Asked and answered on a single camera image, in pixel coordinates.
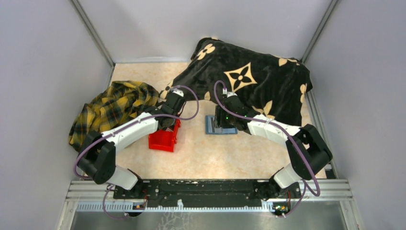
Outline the blue card holder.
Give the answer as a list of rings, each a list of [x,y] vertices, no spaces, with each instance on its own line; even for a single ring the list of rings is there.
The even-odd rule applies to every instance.
[[[236,135],[238,133],[235,127],[216,127],[214,119],[214,115],[205,116],[205,133],[207,135]]]

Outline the red plastic bin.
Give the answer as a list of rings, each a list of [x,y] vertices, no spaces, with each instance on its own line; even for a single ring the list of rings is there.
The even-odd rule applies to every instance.
[[[181,122],[176,120],[175,124],[167,130],[158,130],[148,135],[148,147],[151,150],[161,150],[166,152],[174,152],[177,143],[177,134]]]

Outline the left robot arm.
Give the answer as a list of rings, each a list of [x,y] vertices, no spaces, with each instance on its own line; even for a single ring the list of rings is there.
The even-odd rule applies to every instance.
[[[112,184],[124,189],[131,198],[144,191],[143,180],[130,169],[116,164],[116,156],[140,138],[173,126],[185,104],[184,93],[170,91],[160,108],[147,108],[138,117],[108,131],[91,131],[85,137],[76,168],[96,184]]]

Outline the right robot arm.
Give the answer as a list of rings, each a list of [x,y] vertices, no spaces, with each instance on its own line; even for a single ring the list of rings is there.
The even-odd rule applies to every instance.
[[[265,189],[266,198],[283,197],[289,186],[301,180],[313,180],[316,186],[313,194],[320,195],[315,175],[331,162],[333,156],[313,125],[292,126],[267,118],[245,107],[238,96],[231,92],[222,98],[216,97],[216,102],[228,113],[227,122],[239,131],[266,138],[287,149],[290,163],[269,179]]]

